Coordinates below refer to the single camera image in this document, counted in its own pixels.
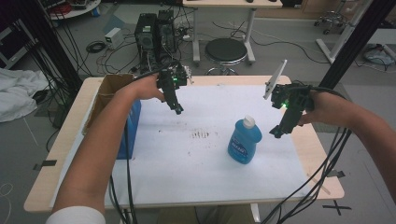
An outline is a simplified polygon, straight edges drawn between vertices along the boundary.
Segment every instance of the green light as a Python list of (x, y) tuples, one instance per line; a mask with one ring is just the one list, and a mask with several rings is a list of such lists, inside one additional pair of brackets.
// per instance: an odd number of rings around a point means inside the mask
[(289, 104), (287, 102), (285, 102), (285, 103), (282, 104), (282, 107), (288, 108)]

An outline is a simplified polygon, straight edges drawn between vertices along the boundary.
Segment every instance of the blue bottle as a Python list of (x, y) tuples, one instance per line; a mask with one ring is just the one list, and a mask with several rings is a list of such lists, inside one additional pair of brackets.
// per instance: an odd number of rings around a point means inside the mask
[(230, 156), (241, 162), (248, 164), (256, 152), (256, 145), (262, 140), (262, 132), (257, 127), (254, 118), (246, 115), (235, 123), (235, 130), (228, 145)]

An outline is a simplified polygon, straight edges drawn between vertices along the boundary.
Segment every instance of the power adapter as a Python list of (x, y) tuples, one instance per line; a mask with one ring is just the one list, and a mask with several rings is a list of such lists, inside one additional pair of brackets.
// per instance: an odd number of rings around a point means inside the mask
[(124, 40), (122, 31), (120, 28), (114, 28), (105, 35), (105, 40), (110, 49), (118, 48)]

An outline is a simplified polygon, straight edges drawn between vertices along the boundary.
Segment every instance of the black stool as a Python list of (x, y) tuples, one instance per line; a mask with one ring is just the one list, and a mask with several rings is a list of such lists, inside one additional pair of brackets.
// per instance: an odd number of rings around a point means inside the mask
[(238, 40), (231, 38), (219, 38), (210, 41), (205, 47), (205, 56), (212, 63), (219, 67), (209, 69), (206, 74), (211, 75), (214, 70), (219, 70), (220, 75), (230, 75), (230, 72), (238, 75), (232, 68), (227, 65), (234, 65), (244, 61), (247, 57), (248, 50), (245, 45)]

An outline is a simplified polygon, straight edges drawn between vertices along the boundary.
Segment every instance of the gray floor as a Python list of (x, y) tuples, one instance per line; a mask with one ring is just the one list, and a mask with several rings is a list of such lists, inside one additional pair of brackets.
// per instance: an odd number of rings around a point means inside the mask
[[(127, 34), (128, 29), (133, 32), (134, 24), (128, 18), (136, 20), (138, 14), (142, 12), (142, 7), (130, 7), (128, 13), (120, 15), (118, 9), (124, 5), (105, 5), (101, 6), (102, 15), (93, 18), (89, 14), (82, 15), (67, 21), (70, 30), (76, 39), (83, 57), (86, 55), (85, 47), (95, 40), (104, 40), (106, 32), (114, 26), (126, 28), (122, 31)], [(158, 10), (163, 7), (143, 7), (144, 10)], [(311, 58), (319, 62), (327, 62), (324, 55), (318, 48), (315, 40), (322, 38), (325, 43), (332, 46), (339, 35), (323, 35), (322, 28), (314, 27), (314, 21), (300, 20), (264, 20), (257, 19), (254, 25), (253, 38), (262, 44), (269, 44), (275, 41), (288, 41), (303, 45), (309, 49), (306, 52)], [(230, 26), (231, 23), (219, 22), (222, 26)], [(200, 39), (201, 50), (203, 50), (207, 40), (211, 36), (229, 35), (230, 31), (223, 30), (214, 26), (211, 22), (199, 23), (201, 29)], [(283, 59), (288, 59), (284, 74), (290, 79), (301, 81), (318, 82), (323, 79), (330, 65), (328, 63), (314, 63), (310, 61), (304, 52), (291, 44), (272, 44), (269, 46), (258, 46), (252, 44), (257, 62), (253, 65), (240, 63), (234, 68), (239, 74), (243, 75), (271, 75)], [(200, 76), (211, 67), (202, 55), (202, 62), (199, 67), (195, 67), (191, 59), (191, 43), (181, 45), (183, 64), (190, 65), (192, 74)], [(107, 64), (115, 68), (121, 68), (132, 60), (135, 56), (136, 48), (132, 44), (113, 54)], [(102, 54), (89, 55), (87, 65), (95, 76), (98, 74), (96, 60)], [(358, 57), (358, 63), (363, 63), (363, 59)], [(136, 65), (137, 60), (127, 66), (122, 72), (127, 72), (132, 66)], [(387, 73), (378, 71), (383, 70), (381, 65), (367, 63), (373, 66), (358, 67), (352, 64), (346, 71), (341, 83), (346, 89), (351, 100), (362, 105), (379, 116), (384, 118), (391, 127), (396, 128), (396, 67), (390, 66)], [(37, 66), (29, 59), (24, 57), (13, 69), (36, 70)], [(35, 117), (35, 113), (23, 119), (16, 119), (10, 122), (0, 123), (0, 185), (10, 183), (13, 190), (8, 194), (12, 204), (11, 214), (8, 223), (44, 223), (49, 214), (31, 214), (23, 210), (23, 204), (31, 187), (35, 182), (38, 171), (33, 168), (35, 164), (42, 162), (47, 157), (46, 144), (50, 136), (55, 132), (51, 127), (48, 118)], [(331, 144), (332, 133), (318, 133), (320, 142), (325, 148)], [(338, 171), (343, 171), (345, 177), (340, 181), (346, 192), (343, 199), (337, 200), (338, 205), (350, 207), (340, 210), (341, 215), (336, 209), (323, 208), (323, 205), (334, 205), (333, 201), (318, 201), (307, 208), (299, 215), (292, 217), (287, 223), (396, 223), (396, 206), (389, 196), (380, 174), (375, 168), (373, 161), (362, 146), (359, 139), (352, 135), (346, 144), (346, 148), (338, 164), (335, 167)], [(264, 218), (273, 203), (259, 204), (262, 218)], [(293, 203), (288, 203), (285, 209), (291, 208)], [(3, 223), (9, 210), (8, 201), (5, 197), (0, 197), (0, 223)], [(208, 207), (199, 207), (199, 217), (204, 217)], [(140, 209), (137, 212), (140, 223), (156, 223), (156, 209)], [(114, 211), (106, 214), (108, 223), (119, 223)]]

